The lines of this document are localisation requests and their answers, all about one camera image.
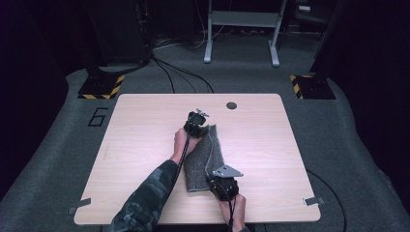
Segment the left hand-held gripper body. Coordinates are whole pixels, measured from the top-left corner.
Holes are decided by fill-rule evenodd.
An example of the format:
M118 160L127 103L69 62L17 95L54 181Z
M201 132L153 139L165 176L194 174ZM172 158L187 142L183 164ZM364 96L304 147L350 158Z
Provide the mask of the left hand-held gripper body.
M191 111L188 115L188 119L184 124L184 130L188 135L194 138L199 138L204 136L208 131L209 127L204 126L208 114L200 110Z

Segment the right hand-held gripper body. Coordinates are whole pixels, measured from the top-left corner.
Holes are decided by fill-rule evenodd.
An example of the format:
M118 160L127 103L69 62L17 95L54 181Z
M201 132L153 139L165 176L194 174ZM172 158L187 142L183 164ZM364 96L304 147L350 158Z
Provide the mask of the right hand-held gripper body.
M243 176L243 172L229 165L223 165L211 173L207 183L210 191L218 200L232 200L239 193L239 186L235 178Z

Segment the grey towel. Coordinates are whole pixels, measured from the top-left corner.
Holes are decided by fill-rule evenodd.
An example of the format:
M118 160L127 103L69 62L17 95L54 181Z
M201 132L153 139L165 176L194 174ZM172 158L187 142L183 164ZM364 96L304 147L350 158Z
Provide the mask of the grey towel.
M224 166L217 126L208 127L208 132L184 161L188 192L208 190L208 181L213 172Z

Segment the person's left hand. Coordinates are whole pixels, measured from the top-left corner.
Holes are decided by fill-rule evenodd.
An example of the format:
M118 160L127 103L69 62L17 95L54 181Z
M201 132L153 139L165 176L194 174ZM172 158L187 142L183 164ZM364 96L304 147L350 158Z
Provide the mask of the person's left hand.
M185 148L186 141L187 141L188 134L185 132L184 129L179 129L175 132L174 136L174 152L171 156L171 160L175 163L179 163L182 159L183 153L187 155L190 154L196 145L201 141L201 138L191 138L189 140L188 148Z

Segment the person's right hand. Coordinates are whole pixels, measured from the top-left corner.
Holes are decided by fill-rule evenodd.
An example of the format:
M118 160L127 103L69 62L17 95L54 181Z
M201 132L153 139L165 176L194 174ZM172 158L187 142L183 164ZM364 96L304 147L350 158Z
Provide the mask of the person's right hand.
M219 201L222 217L228 225L229 232L246 232L245 224L246 198L237 194L232 201Z

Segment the grey tape strip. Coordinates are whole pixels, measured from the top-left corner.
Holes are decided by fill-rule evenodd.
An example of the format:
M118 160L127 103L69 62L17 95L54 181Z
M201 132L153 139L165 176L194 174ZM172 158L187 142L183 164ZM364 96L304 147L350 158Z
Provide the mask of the grey tape strip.
M80 201L78 201L74 206L71 206L68 210L67 210L67 214L68 215L74 215L76 210L78 208L87 206L91 203L91 199L90 198L86 198L86 199L82 199Z
M321 205L325 203L325 200L323 197L311 197L311 198L304 198L303 199L304 203L307 206L311 205Z

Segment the black stand base striped edge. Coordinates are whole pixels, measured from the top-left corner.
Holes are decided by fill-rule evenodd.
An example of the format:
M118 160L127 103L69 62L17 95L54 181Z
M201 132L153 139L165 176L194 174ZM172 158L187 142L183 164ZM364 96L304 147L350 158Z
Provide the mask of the black stand base striped edge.
M78 91L79 99L97 100L113 99L120 90L121 84L125 77L121 76L88 76Z
M326 80L318 80L314 75L291 75L293 90L301 100L334 100L336 98Z

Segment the black cabinet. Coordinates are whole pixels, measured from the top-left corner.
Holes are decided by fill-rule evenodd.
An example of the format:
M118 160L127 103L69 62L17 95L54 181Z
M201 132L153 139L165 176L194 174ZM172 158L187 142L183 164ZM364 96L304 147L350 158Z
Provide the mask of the black cabinet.
M137 20L136 0L84 0L107 64L149 59Z

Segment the white metal desk frame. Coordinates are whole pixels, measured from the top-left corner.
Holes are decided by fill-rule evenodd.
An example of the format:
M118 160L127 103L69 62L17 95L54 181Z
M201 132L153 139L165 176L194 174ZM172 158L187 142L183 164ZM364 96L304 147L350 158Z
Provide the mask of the white metal desk frame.
M277 13L256 12L231 12L216 11L213 9L213 0L208 0L207 42L204 53L204 63L209 64L212 60L213 50L213 27L217 26L246 26L257 28L273 28L273 37L268 41L271 63L277 68L279 66L277 41L279 29L284 17L287 0L280 0L280 9Z

